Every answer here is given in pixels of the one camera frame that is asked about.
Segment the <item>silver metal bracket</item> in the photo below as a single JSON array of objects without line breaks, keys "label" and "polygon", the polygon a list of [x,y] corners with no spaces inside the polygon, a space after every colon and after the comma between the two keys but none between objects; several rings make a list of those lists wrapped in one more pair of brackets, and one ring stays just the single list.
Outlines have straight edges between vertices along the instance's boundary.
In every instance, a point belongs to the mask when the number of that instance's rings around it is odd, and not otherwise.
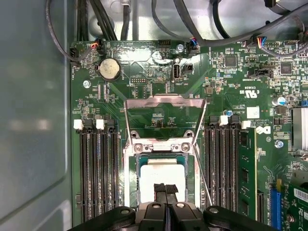
[{"label": "silver metal bracket", "polygon": [[[142,107],[157,107],[160,103],[170,103],[174,107],[197,107],[201,109],[195,131],[187,130],[183,137],[170,138],[166,141],[156,138],[140,138],[136,131],[130,131],[128,109]],[[184,99],[177,94],[157,94],[148,99],[129,99],[124,102],[124,113],[128,131],[128,140],[123,150],[124,155],[124,200],[125,206],[130,206],[129,199],[129,157],[135,154],[151,154],[157,152],[186,153],[194,158],[195,205],[200,207],[200,149],[196,143],[202,121],[205,116],[206,99]]]}]

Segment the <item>barcode label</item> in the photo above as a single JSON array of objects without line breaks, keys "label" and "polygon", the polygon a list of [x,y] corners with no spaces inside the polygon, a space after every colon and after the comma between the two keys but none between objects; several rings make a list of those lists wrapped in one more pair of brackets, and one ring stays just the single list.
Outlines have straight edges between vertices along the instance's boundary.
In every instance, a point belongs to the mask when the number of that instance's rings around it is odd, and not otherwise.
[{"label": "barcode label", "polygon": [[294,189],[294,196],[308,203],[308,193]]}]

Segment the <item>blue pcie slot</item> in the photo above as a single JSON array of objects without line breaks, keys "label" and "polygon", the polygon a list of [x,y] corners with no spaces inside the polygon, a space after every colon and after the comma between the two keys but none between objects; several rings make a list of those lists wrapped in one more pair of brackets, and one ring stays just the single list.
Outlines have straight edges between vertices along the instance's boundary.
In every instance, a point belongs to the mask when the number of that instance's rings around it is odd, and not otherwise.
[{"label": "blue pcie slot", "polygon": [[277,230],[281,229],[281,193],[276,189],[270,190],[270,218],[271,226]]}]

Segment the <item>ram slot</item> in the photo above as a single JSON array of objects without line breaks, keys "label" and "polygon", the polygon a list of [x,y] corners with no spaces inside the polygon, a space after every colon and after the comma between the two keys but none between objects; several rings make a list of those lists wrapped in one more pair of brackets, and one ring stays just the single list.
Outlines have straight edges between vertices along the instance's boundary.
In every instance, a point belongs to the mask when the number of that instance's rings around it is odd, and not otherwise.
[{"label": "ram slot", "polygon": [[111,133],[111,160],[112,160],[112,175],[111,183],[112,183],[112,208],[118,207],[118,174],[119,174],[119,166],[118,166],[118,136],[117,132]]},{"label": "ram slot", "polygon": [[229,127],[226,129],[227,134],[225,134],[225,161],[224,161],[224,192],[226,197],[226,203],[224,208],[229,209],[231,208],[231,179],[230,179],[230,129]]},{"label": "ram slot", "polygon": [[210,184],[211,184],[211,199],[214,205],[217,204],[217,192],[218,192],[218,186],[216,184],[217,182],[217,141],[218,141],[218,131],[216,127],[211,127],[210,133],[209,133],[209,157],[210,157]]},{"label": "ram slot", "polygon": [[234,212],[237,211],[237,202],[238,202],[238,129],[232,127],[230,129],[230,176],[231,176],[231,206],[230,209]]},{"label": "ram slot", "polygon": [[218,184],[219,184],[219,204],[218,206],[221,206],[223,208],[226,208],[227,206],[227,200],[226,197],[226,158],[228,155],[228,133],[227,128],[221,128],[219,131],[219,178],[218,178]]},{"label": "ram slot", "polygon": [[82,191],[84,196],[84,221],[93,218],[93,134],[87,133],[83,134],[82,139],[82,175],[83,175],[83,185]]},{"label": "ram slot", "polygon": [[[211,129],[206,129],[205,130],[205,144],[204,144],[204,149],[205,149],[205,180],[206,184],[208,186],[209,192],[211,193],[212,191],[212,172],[211,172],[211,155],[210,155],[210,143],[211,143]],[[207,199],[207,194],[205,194],[205,207],[209,207],[208,199]]]},{"label": "ram slot", "polygon": [[102,212],[107,212],[109,203],[109,189],[108,189],[108,134],[100,134],[101,140],[101,164],[102,164]]},{"label": "ram slot", "polygon": [[81,219],[82,223],[85,222],[86,216],[87,216],[87,203],[86,203],[86,197],[87,197],[87,182],[86,182],[86,162],[85,162],[85,155],[86,155],[86,135],[80,133],[79,136],[79,145],[80,145],[80,197],[81,197]]},{"label": "ram slot", "polygon": [[100,156],[100,146],[99,146],[99,139],[98,135],[93,135],[93,162],[92,162],[92,173],[93,173],[93,206],[94,206],[94,217],[97,217],[99,213],[99,195],[100,195],[100,187],[99,187],[99,157]]}]

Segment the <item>motherboard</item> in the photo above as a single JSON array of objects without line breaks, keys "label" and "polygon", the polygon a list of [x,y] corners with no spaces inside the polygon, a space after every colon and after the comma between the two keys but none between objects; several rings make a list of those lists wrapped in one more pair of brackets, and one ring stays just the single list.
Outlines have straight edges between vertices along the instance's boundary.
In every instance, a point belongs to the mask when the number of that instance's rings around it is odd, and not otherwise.
[{"label": "motherboard", "polygon": [[100,41],[72,63],[71,105],[74,226],[154,201],[164,183],[201,209],[211,201],[278,230],[308,227],[307,183],[291,182],[308,171],[307,53]]}]

